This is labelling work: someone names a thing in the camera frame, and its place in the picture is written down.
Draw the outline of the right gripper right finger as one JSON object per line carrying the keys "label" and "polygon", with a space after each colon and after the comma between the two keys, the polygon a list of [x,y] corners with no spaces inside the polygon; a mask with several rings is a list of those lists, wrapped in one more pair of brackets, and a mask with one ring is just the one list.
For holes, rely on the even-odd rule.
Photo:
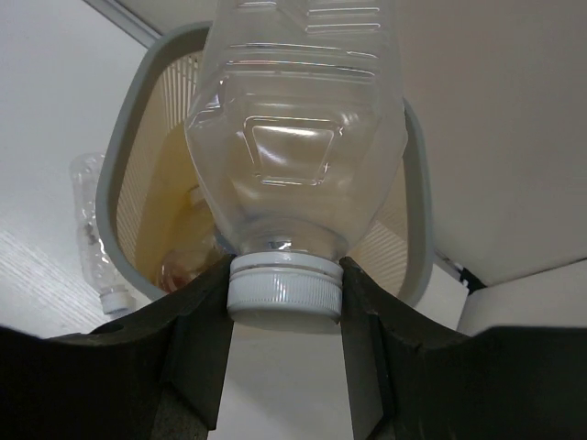
{"label": "right gripper right finger", "polygon": [[466,336],[341,262],[341,333],[357,439],[583,439],[586,332],[493,327]]}

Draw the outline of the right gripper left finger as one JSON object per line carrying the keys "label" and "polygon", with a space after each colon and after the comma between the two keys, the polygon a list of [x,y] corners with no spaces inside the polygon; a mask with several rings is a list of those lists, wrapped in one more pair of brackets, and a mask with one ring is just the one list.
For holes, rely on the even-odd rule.
{"label": "right gripper left finger", "polygon": [[205,439],[216,429],[233,323],[231,257],[88,334],[1,331],[4,439]]}

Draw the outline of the clear bottle red cap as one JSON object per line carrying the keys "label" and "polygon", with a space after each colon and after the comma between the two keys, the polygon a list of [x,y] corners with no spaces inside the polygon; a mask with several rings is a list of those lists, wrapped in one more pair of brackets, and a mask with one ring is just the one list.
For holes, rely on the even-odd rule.
{"label": "clear bottle red cap", "polygon": [[157,286],[166,293],[173,293],[189,284],[222,258],[214,248],[173,250],[161,262],[157,273]]}

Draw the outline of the square bottle orange label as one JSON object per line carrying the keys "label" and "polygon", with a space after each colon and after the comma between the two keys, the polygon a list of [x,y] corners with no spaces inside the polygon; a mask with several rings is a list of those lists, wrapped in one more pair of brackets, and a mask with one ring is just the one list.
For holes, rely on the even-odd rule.
{"label": "square bottle orange label", "polygon": [[392,1],[221,1],[185,135],[236,256],[237,323],[310,331],[341,314],[340,260],[407,143]]}

